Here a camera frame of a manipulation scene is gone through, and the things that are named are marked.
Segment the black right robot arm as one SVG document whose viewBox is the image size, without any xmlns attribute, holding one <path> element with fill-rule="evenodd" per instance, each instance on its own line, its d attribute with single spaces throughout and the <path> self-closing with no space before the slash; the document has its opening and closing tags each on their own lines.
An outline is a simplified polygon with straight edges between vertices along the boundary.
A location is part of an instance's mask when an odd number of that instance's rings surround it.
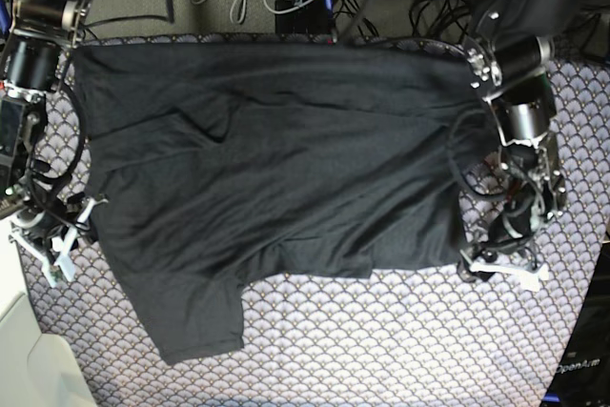
<svg viewBox="0 0 610 407">
<path fill-rule="evenodd" d="M 48 126 L 47 102 L 61 93 L 75 95 L 60 59 L 85 37 L 92 0 L 12 0 L 1 16 L 10 25 L 1 32 L 1 216 L 11 224 L 10 240 L 37 259 L 51 286 L 75 276 L 71 252 L 90 231 L 93 209 L 102 196 L 79 193 L 67 201 L 67 187 L 85 149 L 78 134 L 74 158 L 57 176 L 37 159 L 36 146 Z"/>
</svg>

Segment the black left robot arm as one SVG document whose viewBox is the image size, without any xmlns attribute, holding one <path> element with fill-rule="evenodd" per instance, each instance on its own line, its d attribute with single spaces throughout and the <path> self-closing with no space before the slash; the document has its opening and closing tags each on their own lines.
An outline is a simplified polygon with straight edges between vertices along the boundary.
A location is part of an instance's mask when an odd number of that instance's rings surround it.
<svg viewBox="0 0 610 407">
<path fill-rule="evenodd" d="M 460 253 L 459 275 L 467 282 L 495 274 L 539 291 L 549 267 L 529 245 L 561 216 L 565 179 L 551 131 L 557 113 L 548 77 L 554 38 L 566 31 L 586 0 L 479 0 L 463 40 L 471 86 L 498 133 L 498 162 L 509 177 L 503 193 L 470 195 L 503 207 L 484 240 Z"/>
</svg>

